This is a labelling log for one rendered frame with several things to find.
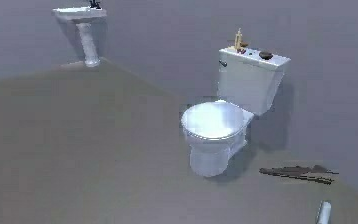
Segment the white toilet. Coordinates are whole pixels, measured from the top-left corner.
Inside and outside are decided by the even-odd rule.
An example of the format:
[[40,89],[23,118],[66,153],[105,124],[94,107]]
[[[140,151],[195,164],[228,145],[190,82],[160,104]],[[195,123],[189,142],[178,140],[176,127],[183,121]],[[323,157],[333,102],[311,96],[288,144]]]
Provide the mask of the white toilet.
[[244,54],[228,47],[219,50],[216,98],[197,103],[180,117],[190,148],[189,166],[203,177],[224,173],[231,159],[247,144],[248,126],[267,113],[274,102],[291,59],[264,50],[247,48]]

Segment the yellow soap bottle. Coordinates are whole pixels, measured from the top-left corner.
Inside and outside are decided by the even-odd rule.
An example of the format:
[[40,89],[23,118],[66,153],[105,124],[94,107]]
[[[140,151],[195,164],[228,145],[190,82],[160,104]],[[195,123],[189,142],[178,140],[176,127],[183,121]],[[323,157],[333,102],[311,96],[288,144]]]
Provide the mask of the yellow soap bottle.
[[228,49],[232,50],[235,53],[244,54],[246,52],[246,47],[248,43],[243,41],[243,35],[241,33],[241,29],[238,29],[235,34],[234,44],[229,46]]

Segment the white paper roll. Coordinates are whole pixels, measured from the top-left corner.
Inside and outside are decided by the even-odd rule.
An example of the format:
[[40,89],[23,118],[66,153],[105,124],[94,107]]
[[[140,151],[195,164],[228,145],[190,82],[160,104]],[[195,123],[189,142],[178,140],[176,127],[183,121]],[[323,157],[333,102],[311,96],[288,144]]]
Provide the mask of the white paper roll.
[[322,201],[320,203],[315,224],[329,224],[331,217],[332,205],[329,201]]

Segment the white pedestal sink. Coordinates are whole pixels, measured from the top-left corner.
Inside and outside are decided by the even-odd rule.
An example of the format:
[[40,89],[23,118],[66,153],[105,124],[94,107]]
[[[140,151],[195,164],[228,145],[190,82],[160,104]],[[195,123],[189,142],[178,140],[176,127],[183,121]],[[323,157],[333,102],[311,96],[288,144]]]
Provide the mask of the white pedestal sink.
[[91,24],[94,20],[105,18],[107,11],[91,6],[54,8],[53,15],[62,21],[72,22],[78,28],[81,45],[84,52],[85,65],[96,67],[100,64],[97,48],[94,43]]

